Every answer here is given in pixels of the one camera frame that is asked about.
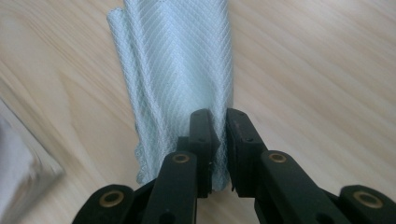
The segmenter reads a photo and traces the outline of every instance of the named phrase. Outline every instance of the microfiber cloth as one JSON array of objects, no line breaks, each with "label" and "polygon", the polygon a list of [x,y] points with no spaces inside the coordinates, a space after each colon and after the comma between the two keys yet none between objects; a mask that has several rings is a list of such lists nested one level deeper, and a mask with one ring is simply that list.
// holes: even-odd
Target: microfiber cloth
[{"label": "microfiber cloth", "polygon": [[125,0],[107,15],[134,110],[146,184],[189,135],[190,114],[208,108],[220,140],[212,183],[228,182],[225,113],[232,106],[230,25],[225,0]]}]

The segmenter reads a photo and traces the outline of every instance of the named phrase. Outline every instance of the light wood tabletop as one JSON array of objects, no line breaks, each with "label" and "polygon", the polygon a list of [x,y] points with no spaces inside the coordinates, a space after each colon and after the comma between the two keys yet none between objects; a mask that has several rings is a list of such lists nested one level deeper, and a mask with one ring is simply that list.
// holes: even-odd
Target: light wood tabletop
[{"label": "light wood tabletop", "polygon": [[[0,97],[66,174],[21,223],[70,223],[97,189],[139,188],[134,115],[106,13],[116,1],[0,0]],[[234,103],[329,192],[396,200],[396,2],[230,0]],[[230,187],[198,223],[258,223]]]}]

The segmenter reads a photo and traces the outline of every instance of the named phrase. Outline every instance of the folded white cloth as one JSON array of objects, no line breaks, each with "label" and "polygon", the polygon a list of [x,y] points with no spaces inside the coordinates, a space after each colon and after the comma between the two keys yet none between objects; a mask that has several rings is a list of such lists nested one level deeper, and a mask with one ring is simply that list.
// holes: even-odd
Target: folded white cloth
[{"label": "folded white cloth", "polygon": [[228,182],[225,112],[233,101],[226,0],[125,0],[107,15],[134,109],[140,164],[148,183],[189,135],[190,113],[208,108],[220,140],[213,189]]}]

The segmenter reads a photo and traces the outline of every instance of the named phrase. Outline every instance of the folded cloth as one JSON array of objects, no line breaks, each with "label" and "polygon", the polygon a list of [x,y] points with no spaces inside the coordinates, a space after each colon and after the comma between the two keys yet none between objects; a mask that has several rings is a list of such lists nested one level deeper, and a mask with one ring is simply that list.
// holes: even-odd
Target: folded cloth
[{"label": "folded cloth", "polygon": [[213,189],[228,182],[225,113],[233,101],[226,0],[125,0],[107,15],[134,109],[140,164],[148,183],[189,135],[190,113],[208,108],[220,147]]}]

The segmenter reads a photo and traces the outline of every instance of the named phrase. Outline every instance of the wooden table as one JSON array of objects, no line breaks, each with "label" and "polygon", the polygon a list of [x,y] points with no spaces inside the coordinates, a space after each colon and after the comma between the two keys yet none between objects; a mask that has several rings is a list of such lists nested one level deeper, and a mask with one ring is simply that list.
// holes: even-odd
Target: wooden table
[{"label": "wooden table", "polygon": [[[97,189],[138,188],[134,116],[106,13],[117,1],[0,0],[0,96],[66,175],[21,223],[70,223]],[[396,3],[230,0],[234,108],[338,194],[396,200]],[[258,223],[229,188],[198,223]]]}]

